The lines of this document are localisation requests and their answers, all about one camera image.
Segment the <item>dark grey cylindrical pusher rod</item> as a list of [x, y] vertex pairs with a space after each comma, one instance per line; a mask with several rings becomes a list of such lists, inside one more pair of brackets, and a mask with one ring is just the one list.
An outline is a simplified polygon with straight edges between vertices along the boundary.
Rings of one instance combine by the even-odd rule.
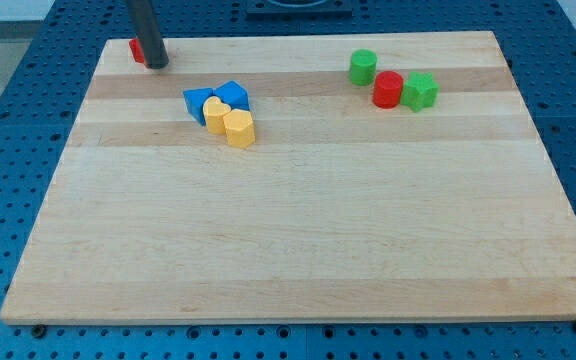
[[166, 47], [151, 0], [125, 0], [136, 37], [149, 69], [163, 69], [169, 63]]

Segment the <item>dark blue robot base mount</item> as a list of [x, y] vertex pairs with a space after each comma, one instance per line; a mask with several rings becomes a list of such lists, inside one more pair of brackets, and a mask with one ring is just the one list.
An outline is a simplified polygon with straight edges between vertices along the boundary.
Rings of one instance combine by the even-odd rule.
[[351, 15], [354, 0], [246, 0], [248, 18], [279, 15]]

